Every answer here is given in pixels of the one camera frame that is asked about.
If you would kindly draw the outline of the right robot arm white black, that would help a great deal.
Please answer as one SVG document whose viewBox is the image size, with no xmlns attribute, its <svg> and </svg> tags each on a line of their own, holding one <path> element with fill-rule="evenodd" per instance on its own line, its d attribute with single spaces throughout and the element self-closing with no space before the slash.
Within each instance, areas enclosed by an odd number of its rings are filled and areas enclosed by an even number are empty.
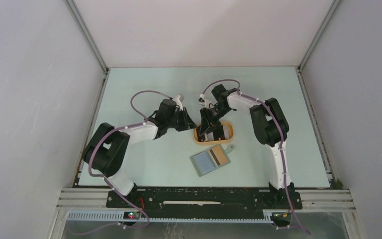
<svg viewBox="0 0 382 239">
<path fill-rule="evenodd" d="M 239 89 L 226 90 L 222 84 L 212 90 L 216 103 L 212 104 L 200 95 L 199 102 L 204 105 L 200 110 L 201 124 L 198 134 L 203 136 L 220 126 L 220 119 L 230 111 L 246 113 L 251 118 L 257 141 L 271 151 L 271 178 L 269 185 L 275 188 L 269 200 L 275 208 L 282 208 L 289 202 L 284 190 L 291 184 L 286 159 L 286 139 L 289 124 L 283 110 L 275 98 L 265 101 L 250 97 Z"/>
</svg>

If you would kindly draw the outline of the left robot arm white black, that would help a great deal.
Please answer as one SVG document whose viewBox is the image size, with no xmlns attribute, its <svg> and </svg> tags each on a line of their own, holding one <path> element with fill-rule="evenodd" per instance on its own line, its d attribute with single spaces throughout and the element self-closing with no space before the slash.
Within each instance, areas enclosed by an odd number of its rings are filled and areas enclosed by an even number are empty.
<svg viewBox="0 0 382 239">
<path fill-rule="evenodd" d="M 137 193 L 133 191 L 135 184 L 121 169 L 128 146 L 158 139 L 171 128 L 181 132 L 197 127 L 183 106 L 183 100 L 183 95 L 162 100 L 145 122 L 118 128 L 102 123 L 85 147 L 82 160 L 88 164 L 89 174 L 102 178 L 117 191 L 118 201 L 123 206 L 129 208 L 137 202 Z"/>
</svg>

